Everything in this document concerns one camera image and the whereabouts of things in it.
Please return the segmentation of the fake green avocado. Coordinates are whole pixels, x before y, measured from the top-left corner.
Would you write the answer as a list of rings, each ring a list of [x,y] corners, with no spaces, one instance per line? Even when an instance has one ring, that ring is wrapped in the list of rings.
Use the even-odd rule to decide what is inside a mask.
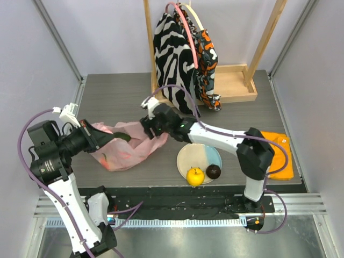
[[[131,140],[131,136],[126,134],[126,133],[123,133],[123,132],[114,132],[113,137],[116,139],[125,140],[127,142],[129,142]]]

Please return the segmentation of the pink plastic bag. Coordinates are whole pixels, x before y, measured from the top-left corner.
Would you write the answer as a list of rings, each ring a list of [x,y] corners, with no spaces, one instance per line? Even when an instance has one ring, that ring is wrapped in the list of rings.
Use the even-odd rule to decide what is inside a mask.
[[[100,122],[93,123],[92,126],[106,133],[125,133],[131,137],[130,141],[115,138],[91,154],[108,171],[128,170],[138,165],[162,147],[168,139],[166,133],[150,139],[138,121],[118,122],[115,126],[107,126]]]

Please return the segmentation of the fake mangosteen green leaves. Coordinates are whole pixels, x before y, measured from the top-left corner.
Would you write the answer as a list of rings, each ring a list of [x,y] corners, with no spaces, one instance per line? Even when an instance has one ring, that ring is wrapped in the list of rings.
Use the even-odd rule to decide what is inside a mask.
[[[211,164],[206,168],[206,175],[212,180],[218,179],[221,175],[221,168],[216,164]]]

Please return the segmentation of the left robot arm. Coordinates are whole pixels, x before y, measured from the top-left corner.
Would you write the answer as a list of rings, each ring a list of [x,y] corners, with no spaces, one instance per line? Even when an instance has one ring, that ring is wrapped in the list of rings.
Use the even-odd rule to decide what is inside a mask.
[[[55,205],[68,231],[71,257],[97,257],[116,247],[117,239],[107,214],[114,209],[114,200],[99,187],[84,203],[71,167],[73,156],[93,153],[114,139],[114,135],[91,126],[87,120],[62,135],[57,123],[45,120],[27,129],[33,146],[30,171],[39,187]]]

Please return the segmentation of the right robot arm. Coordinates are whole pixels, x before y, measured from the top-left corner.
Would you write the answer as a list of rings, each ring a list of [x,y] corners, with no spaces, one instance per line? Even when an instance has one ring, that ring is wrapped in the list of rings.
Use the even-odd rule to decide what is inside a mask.
[[[182,118],[155,98],[143,101],[141,107],[147,116],[140,123],[150,139],[167,133],[178,142],[204,144],[235,155],[246,176],[243,207],[248,212],[261,208],[266,175],[275,152],[259,130],[251,127],[247,132],[231,131],[203,124],[196,118]]]

